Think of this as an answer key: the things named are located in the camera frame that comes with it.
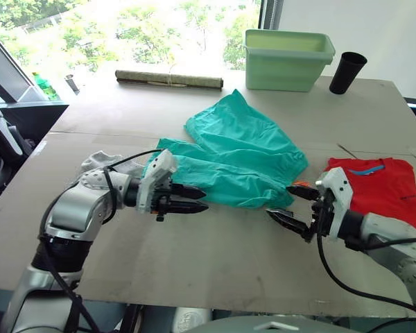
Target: black cup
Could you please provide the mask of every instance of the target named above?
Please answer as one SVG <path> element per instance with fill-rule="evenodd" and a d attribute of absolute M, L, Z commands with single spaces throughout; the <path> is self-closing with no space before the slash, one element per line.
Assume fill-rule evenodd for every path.
<path fill-rule="evenodd" d="M 367 58 L 359 53 L 342 53 L 338 69 L 330 84 L 330 91 L 334 94 L 344 94 L 366 63 Z"/>

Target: red t-shirt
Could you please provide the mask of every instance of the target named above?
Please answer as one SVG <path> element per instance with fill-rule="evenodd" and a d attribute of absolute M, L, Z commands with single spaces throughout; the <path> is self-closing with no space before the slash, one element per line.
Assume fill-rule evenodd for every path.
<path fill-rule="evenodd" d="M 344 169 L 352 186 L 351 210 L 393 217 L 416 228 L 416 182 L 409 163 L 392 158 L 330 158 L 325 170 L 336 167 Z"/>

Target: rolled mat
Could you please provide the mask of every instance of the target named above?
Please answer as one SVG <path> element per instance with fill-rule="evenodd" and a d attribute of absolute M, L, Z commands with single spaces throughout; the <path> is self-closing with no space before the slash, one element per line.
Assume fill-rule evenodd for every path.
<path fill-rule="evenodd" d="M 116 78 L 120 83 L 144 83 L 169 87 L 194 87 L 222 90 L 223 79 L 207 76 L 190 76 L 170 73 L 154 73 L 148 71 L 116 70 Z"/>

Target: green bottle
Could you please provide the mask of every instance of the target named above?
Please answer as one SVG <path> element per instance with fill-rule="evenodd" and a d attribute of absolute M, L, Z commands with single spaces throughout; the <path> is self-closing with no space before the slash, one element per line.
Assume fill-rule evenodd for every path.
<path fill-rule="evenodd" d="M 33 75 L 35 83 L 37 83 L 40 89 L 43 90 L 43 92 L 48 96 L 50 101 L 56 101 L 60 99 L 60 97 L 57 95 L 57 92 L 54 90 L 54 88 L 47 79 L 42 78 L 40 74 L 38 74 L 36 71 L 33 72 Z"/>

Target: white wall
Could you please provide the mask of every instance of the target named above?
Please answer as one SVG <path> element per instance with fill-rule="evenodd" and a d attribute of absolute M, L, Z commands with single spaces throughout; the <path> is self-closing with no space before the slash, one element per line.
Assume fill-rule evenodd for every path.
<path fill-rule="evenodd" d="M 336 55 L 322 75 L 355 51 L 368 59 L 358 77 L 391 80 L 416 98 L 416 0 L 284 0 L 279 30 L 331 38 Z"/>

